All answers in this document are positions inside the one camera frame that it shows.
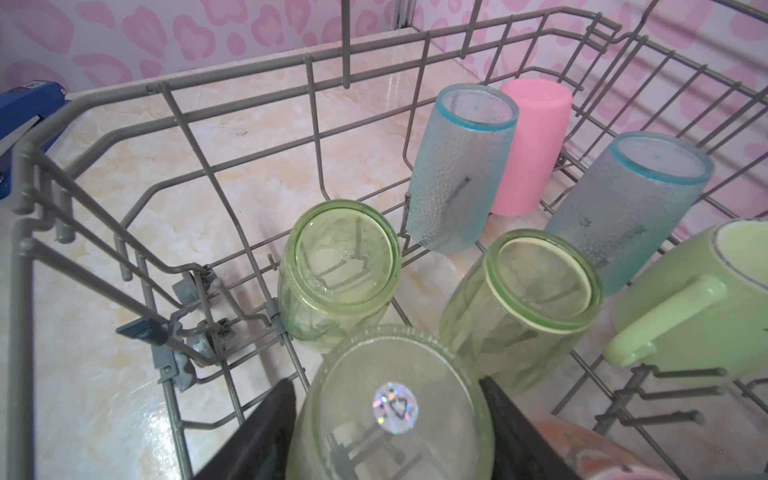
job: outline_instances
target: textured blue glass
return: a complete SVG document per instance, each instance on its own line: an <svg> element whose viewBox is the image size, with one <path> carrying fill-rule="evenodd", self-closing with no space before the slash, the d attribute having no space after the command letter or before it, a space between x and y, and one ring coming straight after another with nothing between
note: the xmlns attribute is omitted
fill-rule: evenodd
<svg viewBox="0 0 768 480"><path fill-rule="evenodd" d="M518 107L475 84L444 88L416 156L406 229L414 241L457 253L480 238L507 164Z"/></svg>
<svg viewBox="0 0 768 480"><path fill-rule="evenodd" d="M563 200L545 230L592 262L605 296L621 290L669 237L713 173L712 160L674 137L617 136Z"/></svg>

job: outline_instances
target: dishwasher rack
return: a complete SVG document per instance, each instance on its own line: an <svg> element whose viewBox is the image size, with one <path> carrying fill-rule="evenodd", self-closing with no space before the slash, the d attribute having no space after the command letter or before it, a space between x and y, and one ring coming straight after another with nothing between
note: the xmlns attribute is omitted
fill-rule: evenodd
<svg viewBox="0 0 768 480"><path fill-rule="evenodd" d="M765 12L761 12L748 5L736 2L734 0L713 1L742 12L745 15L749 15L758 21L768 23L768 15ZM651 11L654 9L658 2L659 0L653 0L650 2L642 15L641 21L637 27L634 28L634 30L626 31L623 34L620 34L621 25L609 18L604 17L601 13L569 7L550 8L537 12L526 12L519 15L510 15L504 18L479 21L478 14L480 12L482 0L476 0L474 2L472 14L467 25L451 26L431 31L417 31L415 33L400 35L392 38L385 38L374 41L362 41L352 45L350 42L349 0L342 0L343 39L341 48L327 48L313 51L312 53L305 55L286 56L272 60L258 61L248 65L238 65L229 68L221 68L215 71L189 74L187 76L172 78L166 81L149 81L146 84L139 84L135 86L115 88L110 91L86 94L85 96L72 101L47 121L32 129L17 143L13 154L13 191L15 195L15 212L25 217L18 220L13 233L12 311L8 338L10 363L8 384L8 477L33 478L35 473L35 446L33 438L34 356L32 355L33 283L31 274L32 265L35 261L45 263L51 268L58 270L66 276L69 276L71 279L78 281L79 283L83 283L85 286L88 286L95 292L106 296L111 301L130 310L140 317L139 320L118 329L118 332L131 338L143 339L144 341L153 345L153 357L156 368L158 368L161 372L161 385L167 402L169 420L171 424L171 430L173 432L173 439L181 475L183 478L191 478L193 472L187 451L187 443L185 440L184 431L186 429L215 429L235 418L237 418L238 421L242 423L245 418L244 412L258 404L267 394L267 392L265 392L262 395L259 395L256 398L241 404L230 374L231 369L236 368L237 366L245 363L247 360L252 359L254 356L259 355L267 348L280 348L280 346L282 346L282 348L287 349L293 365L296 368L295 373L292 374L290 378L292 380L298 378L304 389L309 387L309 381L305 375L299 358L293 349L291 339L285 333L283 325L280 321L280 312L277 307L276 299L274 299L270 294L270 291L263 278L263 275L267 271L275 270L279 262L276 262L271 256L269 256L270 265L260 266L253 255L253 251L255 249L264 247L274 242L275 240L287 236L290 231L288 230L271 238L261 240L258 243L251 244L249 239L246 238L246 235L243 232L243 228L240 226L237 215L227 200L226 193L222 190L214 174L216 172L226 170L227 168L235 167L237 165L245 164L247 162L270 156L272 154L277 154L279 152L289 150L290 148L314 143L316 149L317 173L319 176L319 189L323 196L329 200L329 195L326 192L323 179L323 159L320 140L335 134L340 134L345 131L352 130L353 128L362 127L364 125L406 112L410 112L410 117L405 135L405 144L402 151L402 160L405 162L408 168L412 170L412 162L407 158L406 153L411 138L416 109L431 104L435 101L435 98L419 100L419 90L422 85L425 67L427 65L449 59L463 59L468 54L481 51L493 51L491 66L487 75L485 76L485 79L479 82L481 84L493 84L507 78L519 77L521 74L536 71L552 75L553 77L557 78L558 81L565 82L566 84L573 87L575 94L577 92L586 94L586 97L583 98L583 100L579 99L574 102L573 115L578 120L576 121L572 130L568 133L567 139L571 139L574 135L580 134L580 132L584 130L584 126L587 123L597 128L597 138L580 157L569 151L564 146L561 151L561 155L558 158L558 163L554 169L555 171L561 172L561 175L564 175L567 179L569 179L570 182L574 184L578 181L578 178L581 176L581 174L586 170L584 159L587 157L590 151L605 135L609 135L610 137L615 137L617 135L617 132L613 130L613 126L616 120L625 112L627 108L629 108L632 102L636 100L637 96L648 86L648 84L655 77L657 77L660 72L664 71L665 68L668 68L668 65L678 65L687 68L690 71L691 76L669 98L664 106L661 107L655 114L653 114L653 116L642 127L642 130L653 124L659 118L662 112L664 112L667 107L673 104L673 102L676 101L677 98L691 86L694 80L700 76L708 77L726 86L727 90L716 100L712 101L711 104L709 104L709 106L707 106L706 109L697 118L692 120L685 128L680 130L677 135L678 137L686 134L697 122L706 117L709 112L717 108L718 105L720 105L731 95L741 96L744 99L743 105L738 108L737 111L733 112L715 130L711 131L706 137L701 138L697 142L698 147L702 147L708 154L712 154L715 151L721 149L722 146L731 141L733 137L738 135L744 128L758 120L766 111L768 111L768 99L766 99L768 88L764 88L761 91L753 91L744 86L741 82L731 80L727 76L713 70L707 65L698 63L697 61L687 58L680 53L665 48L663 45L649 39L646 35L642 35L641 32L643 31L643 27L648 20ZM410 18L412 18L414 7L415 0L408 0L406 4L399 3L397 5L396 24L398 26L408 26L410 24ZM547 25L548 19L552 15L568 15L572 18L586 19L588 21L588 26L583 32L573 32L556 28ZM536 28L535 31L519 35L510 35L511 27L514 23L532 20L538 22L538 28ZM470 45L472 34L476 30L497 26L504 28L504 33L499 40L489 41L480 45ZM431 41L448 35L457 34L464 36L463 45L460 49L446 51L437 55L429 54L429 46ZM531 53L533 52L537 41L549 35L574 39L578 41L578 46L576 47L573 55L561 70L551 68L551 65L528 65L528 60L531 57ZM507 45L522 41L530 41L530 44L518 69L506 74L493 76L493 72L497 62L499 61L502 49ZM423 44L423 52L419 60L405 61L397 65L389 65L382 68L361 71L355 74L352 74L350 71L350 58L354 54L415 42L420 42ZM605 55L609 47L619 48L618 54L612 60L610 57ZM585 73L583 73L579 78L573 78L573 70L571 70L571 67L574 65L577 56L579 56L579 53L584 48L589 48L594 51L594 60L591 62ZM616 114L614 119L607 124L604 124L593 115L595 108L601 103L605 95L611 91L617 79L620 78L620 76L627 69L627 66L633 61L633 59L637 57L638 53L641 51L647 51L649 49L663 55L663 61L657 67L655 67L655 69L650 73L650 76L637 89L631 98L627 100L626 104ZM324 81L315 81L313 75L313 65L318 61L329 60L333 58L342 59L343 66L341 76ZM245 75L274 71L281 68L296 67L301 65L306 68L307 83L304 86L287 88L281 91L274 91L269 94L262 94L256 97L245 98L238 101L231 101L226 104L215 105L213 107L183 112L181 111L173 94L174 90L181 88L189 88L214 81L222 81L231 78L242 77ZM595 83L590 84L588 87L585 86L590 83L587 82L587 79L589 78L591 72L599 71L599 69L595 69L597 65L607 66L605 66L603 73L597 75L599 79L597 79ZM416 80L413 101L411 104L374 115L370 118L355 121L341 127L335 127L327 131L320 131L316 105L316 93L318 91L324 91L330 88L338 88L339 86L349 88L349 85L353 82L381 77L388 74L394 74L396 72L409 69L418 69L418 77ZM78 115L91 108L156 94L163 96L164 100L167 102L167 105L170 107L170 110L173 114L172 116L147 121L128 127L122 127L111 131L93 143L87 150L85 150L85 152L80 154L71 164L63 169L58 167L39 148L40 145L43 145L48 139L52 138L59 131L63 130ZM203 119L243 110L245 108L253 108L259 105L265 105L275 101L281 101L287 98L295 98L304 95L307 95L310 101L313 126L312 136L300 138L298 140L294 140L276 147L267 148L262 151L257 151L244 157L225 161L221 164L210 165L208 163L205 155L203 154L203 151L200 149L200 146L197 143L192 130L190 129L190 122L200 121ZM760 110L756 114L751 114L750 109L753 107L757 107ZM139 201L131 208L131 210L122 220L113 218L106 210L100 207L99 204L90 195L88 195L82 187L78 185L76 181L78 177L82 175L100 158L102 154L104 154L118 141L138 137L144 134L149 134L151 132L160 131L176 126L180 127L184 133L184 136L186 139L188 139L190 146L192 147L195 155L197 156L197 159L200 162L201 169L190 172L188 174L180 175L179 177L157 182L154 186L144 192ZM764 161L766 157L768 157L768 152L762 154L744 167L741 167L733 175L723 180L718 185L711 187L708 191L704 192L699 198L698 202L708 203L727 217L738 217L731 208L713 198L712 194L720 188L725 187L739 176L747 173L751 168ZM160 258L156 257L151 251L149 251L149 249L146 248L133 235L131 235L128 228L131 225L131 222L141 212L142 208L147 205L149 200L157 192L174 185L182 184L184 182L202 177L207 177L212 183L215 191L217 192L217 196L220 198L220 201L226 208L232 222L234 223L234 226L237 229L240 240L243 244L243 249L207 265L187 263L179 266L169 266ZM367 200L371 197L374 197L375 195L390 190L408 181L409 178L404 178L395 182L394 184L389 185L388 187L384 187L377 191L371 192L364 197L359 198L358 200ZM553 213L554 208L567 194L568 190L570 189L563 191L559 197L557 197L549 204L542 201L542 208L550 214ZM106 244L95 233L93 233L74 218L73 200L77 201L82 207L89 210L93 216L95 216L114 233L114 248ZM419 258L426 255L429 251L423 247L420 247L418 244L410 244L410 239L405 230L408 213L407 195L405 201L385 210L383 213L387 214L399 208L404 209L403 222L399 235L405 238L406 242L403 249L403 266L406 266L412 262L417 261ZM768 215L768 210L759 214L758 217L765 217L766 215ZM103 250L119 264L122 271L123 280L130 281L132 280L133 276L139 277L139 279L141 279L142 290L144 293L144 303L141 303L135 300L133 297L128 296L126 293L123 293L115 286L89 272L84 267L78 265L76 262L62 256L54 249L41 242L38 238L35 238L36 232L48 231L52 229L55 229L56 240L60 243L70 243L75 241L76 234L79 234L82 237L81 241L87 240L92 242L97 248ZM679 242L680 239L676 237L670 237L669 243L665 243L665 245L673 246ZM127 247L130 247L134 250L135 262L132 262L129 258ZM477 247L480 249L480 251L485 250L485 248L479 242L477 243ZM666 247L660 249L660 253L664 253L665 251ZM231 283L230 285L224 285L220 280L216 278L214 269L223 263L243 255L247 256L253 272L244 278ZM162 287L160 287L156 281L150 277L147 269L147 262L151 263L153 266L164 273L178 274L182 276L182 280L178 284L174 285L174 292L177 294L177 297L180 301L174 298L174 296L172 296ZM246 314L237 304L236 300L231 296L229 290L233 289L235 286L239 286L247 281L254 279L259 283L264 298L268 300L263 305L257 307L253 312ZM154 300L154 295L156 294L162 296L165 300L173 304L179 310L175 314L171 315L170 318L164 318L157 312ZM227 304L229 304L232 310L236 313L236 319L219 323L214 322L210 311L210 300L219 295L223 297ZM405 324L410 325L411 323L409 318L404 313L396 299L392 300L392 305L396 312L401 316L402 321ZM202 308L205 314L205 321L201 323L197 328L182 329L179 323L179 319L184 314L197 308ZM265 322L267 328L255 336L242 339L242 341L238 342L231 348L223 349L222 336L230 332L230 328L234 323L244 319L260 319ZM227 358L232 356L232 354L241 351L245 347L254 344L257 340L271 334L274 334L274 339L267 343L264 347L249 352L231 364L227 363ZM202 342L201 348L193 349L184 342L184 338L197 339L199 343ZM633 375L625 388L614 391L609 388L605 382L603 382L600 376L595 372L598 365L602 362L601 356L591 364L584 360L575 351L571 353L571 356L583 368L584 375L577 380L571 391L561 400L561 402L553 411L553 414L557 415L571 400L574 394L588 380L591 380L611 400L611 406L606 411L606 413L596 417L598 423L594 427L594 430L604 434L616 421L619 421L623 425L634 427L680 478L686 478L686 475L680 470L680 468L677 467L674 460L670 458L666 452L664 452L664 450L644 429L644 425L653 425L665 422L699 422L700 414L698 414L698 412L676 412L669 415L657 415L654 417L636 419L627 411L626 406L630 399L632 399L635 395L639 395L643 399L680 398L701 394L717 394L717 388L719 388L716 387L714 390L711 389L706 392L695 392L695 390L700 389L685 389L670 392L645 393L641 388L641 384L650 375L655 375L658 377L681 377L713 375L722 372L717 369L715 369L714 372L712 370L690 372L659 372L653 366L643 365L632 370ZM218 365L220 369L211 376L208 376L204 379L197 379L193 373L190 373L194 371L194 369L191 368L191 364L189 362L190 359L201 365ZM187 388L194 387L194 383L196 382L208 382L212 379L218 378L219 376L223 376L227 383L230 397L233 402L234 412L213 423L189 422L183 420L180 416L174 388L178 388L179 390L184 391ZM738 389L743 392L743 396L753 400L762 410L766 412L766 414L768 414L768 405L756 394L756 389L759 388L760 385L766 383L768 383L768 379L754 380L747 383L746 385L739 381L735 382L736 387L738 387Z"/></svg>

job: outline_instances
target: blue rim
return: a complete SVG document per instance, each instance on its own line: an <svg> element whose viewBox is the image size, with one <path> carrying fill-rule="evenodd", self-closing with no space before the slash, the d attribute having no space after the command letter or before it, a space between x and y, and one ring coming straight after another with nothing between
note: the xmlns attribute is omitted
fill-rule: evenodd
<svg viewBox="0 0 768 480"><path fill-rule="evenodd" d="M446 94L456 90L475 90L475 91L481 91L483 93L493 95L494 97L503 101L510 107L512 116L509 120L505 122L494 123L494 124L486 124L486 123L471 121L471 120L467 120L466 118L459 117L457 114L451 112L448 108L446 108L445 105L442 103L443 98L445 98ZM442 114L443 117L447 118L451 122L457 125L460 125L464 128L468 128L470 130L477 130L477 131L500 131L500 130L506 130L508 128L512 128L518 123L518 116L520 114L520 109L518 108L517 104L509 96L502 94L500 91L494 88L486 87L484 85L477 85L477 84L456 84L456 85L451 85L450 87L445 87L438 94L437 101L435 102L435 104L437 106L438 111Z"/></svg>
<svg viewBox="0 0 768 480"><path fill-rule="evenodd" d="M634 162L632 159L624 155L621 152L621 150L619 150L619 147L618 147L619 142L621 142L624 139L633 138L633 137L653 138L654 140L666 141L667 143L683 148L685 151L688 151L696 156L699 162L701 162L702 165L704 166L704 172L701 175L697 175L696 177L679 177L677 175L663 174L660 171L651 170L650 168L644 167L643 165L640 165ZM669 184L678 184L678 185L705 184L706 182L710 181L710 178L712 177L712 173L714 172L714 169L715 169L715 165L712 162L712 159L709 158L709 156L705 154L702 150L680 140L679 138L671 137L670 135L665 135L665 134L657 134L649 131L631 131L631 132L627 132L625 134L620 134L616 136L616 138L614 138L614 140L611 142L611 145L608 148L611 149L611 154L614 156L614 158L616 158L619 162L621 162L625 167L629 168L630 170L636 173L639 173L644 177L652 178L653 180L658 180L658 181L666 182Z"/></svg>

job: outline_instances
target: pink cup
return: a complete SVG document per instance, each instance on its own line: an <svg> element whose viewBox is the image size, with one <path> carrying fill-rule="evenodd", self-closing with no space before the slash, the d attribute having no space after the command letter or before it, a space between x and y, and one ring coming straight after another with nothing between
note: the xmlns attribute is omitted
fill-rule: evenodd
<svg viewBox="0 0 768 480"><path fill-rule="evenodd" d="M502 92L520 107L520 116L491 213L519 217L538 207L563 146L573 96L543 78L508 81Z"/></svg>

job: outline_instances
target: pink patterned wall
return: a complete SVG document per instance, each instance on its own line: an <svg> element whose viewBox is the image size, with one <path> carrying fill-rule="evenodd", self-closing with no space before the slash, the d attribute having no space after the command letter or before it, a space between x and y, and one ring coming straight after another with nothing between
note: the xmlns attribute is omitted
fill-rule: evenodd
<svg viewBox="0 0 768 480"><path fill-rule="evenodd" d="M530 12L559 5L603 12L605 16L623 25L622 32L634 29L649 0L484 0L479 19L497 18ZM746 0L745 3L763 11L768 10L768 0ZM418 29L440 28L448 25L467 23L472 11L473 0L417 0L413 24ZM510 35L535 31L539 19L520 21L512 25ZM568 31L585 32L590 20L566 14L552 15L546 27ZM476 31L470 45L498 40L503 26ZM718 5L711 0L661 0L644 26L642 34L655 42L674 49L695 61L707 63L712 69L729 78L743 82L743 85L761 91L768 84L768 25L747 15ZM434 43L443 51L461 48L464 35L440 38ZM495 67L493 76L517 71L531 41L505 46ZM526 66L537 65L562 71L574 53L578 41L570 38L549 36L537 41ZM584 83L587 91L599 79L603 69L619 51L614 47L604 55ZM468 55L461 65L480 79L490 68L494 50ZM596 53L584 48L577 56L568 76L581 79ZM604 124L612 123L616 132L640 130L653 114L659 111L678 88L695 73L694 70L672 61L643 90L636 101L625 111L622 107L649 78L650 73L664 59L664 56L644 49L632 61L613 89L602 99L593 115ZM526 76L552 78L539 72L528 72ZM690 87L662 113L647 129L662 133L676 134L697 118L728 88L706 76L696 78ZM575 95L575 103L583 102L585 94ZM685 135L684 139L697 143L718 128L727 118L747 103L746 95L733 93L719 107L714 108ZM739 128L744 120L756 116L748 127L737 132L724 146L713 151L716 170L713 180L705 191L717 186L741 167L762 157L768 152L768 115L762 115L762 105L756 105L746 112L742 121L737 121L723 133L707 143L715 147L720 140ZM599 134L599 129L587 123L568 145L571 152L581 154L589 148ZM587 154L587 163L599 154L610 138L606 135ZM751 168L746 175L720 188L712 198L729 207L743 217L768 214L768 161ZM727 219L715 207L701 203L696 205L677 233L686 238L692 233Z"/></svg>
<svg viewBox="0 0 768 480"><path fill-rule="evenodd" d="M394 0L352 0L352 36L388 31ZM0 91L120 84L341 39L339 0L0 0Z"/></svg>

